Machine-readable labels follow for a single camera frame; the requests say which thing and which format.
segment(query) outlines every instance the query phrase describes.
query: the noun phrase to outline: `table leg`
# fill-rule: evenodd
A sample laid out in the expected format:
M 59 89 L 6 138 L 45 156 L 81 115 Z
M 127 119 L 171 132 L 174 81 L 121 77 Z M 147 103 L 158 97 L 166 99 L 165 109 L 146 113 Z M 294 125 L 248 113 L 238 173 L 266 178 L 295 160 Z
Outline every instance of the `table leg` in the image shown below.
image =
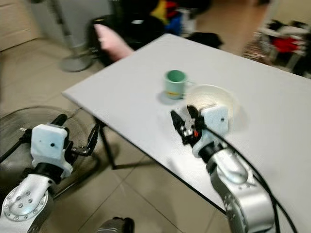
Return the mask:
M 105 132 L 104 132 L 104 128 L 107 126 L 106 124 L 104 124 L 103 122 L 101 122 L 100 120 L 98 120 L 97 118 L 95 118 L 95 122 L 98 123 L 100 125 L 100 130 L 99 130 L 99 134 L 103 140 L 103 143 L 104 143 L 104 147 L 105 147 L 105 151 L 106 151 L 106 154 L 107 154 L 107 157 L 108 157 L 108 161 L 111 165 L 111 168 L 113 170 L 116 169 L 116 164 L 115 164 L 115 161 L 114 161 L 114 158 L 113 158 L 113 155 L 112 155 L 112 152 L 111 152 L 111 148 L 110 148 L 110 145 L 107 141 L 107 138 L 106 138 L 106 135 L 105 135 Z

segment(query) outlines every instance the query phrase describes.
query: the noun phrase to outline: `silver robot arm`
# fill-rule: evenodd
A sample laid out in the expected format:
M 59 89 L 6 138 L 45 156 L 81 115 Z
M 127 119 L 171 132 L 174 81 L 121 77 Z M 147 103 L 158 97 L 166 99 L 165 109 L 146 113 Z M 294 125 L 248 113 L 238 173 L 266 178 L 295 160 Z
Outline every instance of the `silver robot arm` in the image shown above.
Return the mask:
M 188 106 L 195 123 L 191 130 L 171 111 L 175 129 L 183 144 L 192 146 L 195 157 L 203 159 L 215 191 L 224 202 L 233 233 L 274 233 L 275 216 L 269 194 L 254 178 L 253 171 L 234 151 L 223 146 L 205 129 L 208 125 L 220 135 L 228 130 L 228 113 L 224 106 L 197 111 Z
M 92 129 L 85 147 L 74 148 L 69 130 L 61 126 L 66 120 L 67 116 L 62 114 L 51 124 L 25 130 L 20 140 L 31 144 L 34 170 L 6 196 L 0 215 L 1 233 L 39 232 L 52 211 L 56 185 L 71 175 L 78 155 L 92 154 L 99 126 Z

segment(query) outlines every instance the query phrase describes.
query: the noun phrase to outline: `tile floor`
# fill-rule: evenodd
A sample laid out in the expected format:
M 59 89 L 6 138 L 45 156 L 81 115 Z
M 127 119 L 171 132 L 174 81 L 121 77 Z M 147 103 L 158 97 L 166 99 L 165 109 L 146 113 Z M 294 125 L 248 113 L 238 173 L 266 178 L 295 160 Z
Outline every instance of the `tile floor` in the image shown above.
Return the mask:
M 260 23 L 264 7 L 241 7 L 230 1 L 222 4 L 226 10 L 215 4 L 199 17 L 198 29 L 220 34 L 226 43 L 223 49 L 239 54 Z M 103 67 L 96 63 L 88 70 L 66 73 L 58 68 L 58 62 L 67 55 L 67 49 L 42 39 L 4 51 L 0 115 L 31 105 L 77 109 L 61 92 Z M 86 112 L 80 111 L 77 117 L 89 127 L 93 124 Z M 119 147 L 116 162 L 133 163 L 135 167 L 111 170 L 107 166 L 63 196 L 55 203 L 41 233 L 91 233 L 114 216 L 133 218 L 136 233 L 230 232 L 224 215 L 183 183 L 116 133 L 108 131 L 108 139 Z M 97 151 L 104 157 L 100 148 Z

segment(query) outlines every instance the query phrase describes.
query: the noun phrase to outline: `pink cloth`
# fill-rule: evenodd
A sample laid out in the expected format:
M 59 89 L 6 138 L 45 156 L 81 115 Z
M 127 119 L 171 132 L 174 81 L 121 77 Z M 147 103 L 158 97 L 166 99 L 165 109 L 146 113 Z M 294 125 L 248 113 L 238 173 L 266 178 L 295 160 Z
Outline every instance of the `pink cloth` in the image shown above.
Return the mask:
M 94 25 L 102 50 L 106 51 L 114 62 L 131 55 L 134 51 L 112 29 L 102 24 Z

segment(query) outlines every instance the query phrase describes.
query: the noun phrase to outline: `white plate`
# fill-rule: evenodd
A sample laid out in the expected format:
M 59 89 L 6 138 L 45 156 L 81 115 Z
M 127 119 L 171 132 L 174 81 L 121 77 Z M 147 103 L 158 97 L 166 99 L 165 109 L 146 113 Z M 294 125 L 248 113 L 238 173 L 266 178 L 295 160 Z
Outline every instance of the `white plate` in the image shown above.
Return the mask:
M 229 111 L 229 118 L 236 114 L 239 106 L 230 92 L 212 85 L 193 87 L 186 95 L 186 102 L 187 105 L 193 105 L 198 110 L 215 104 L 225 105 Z

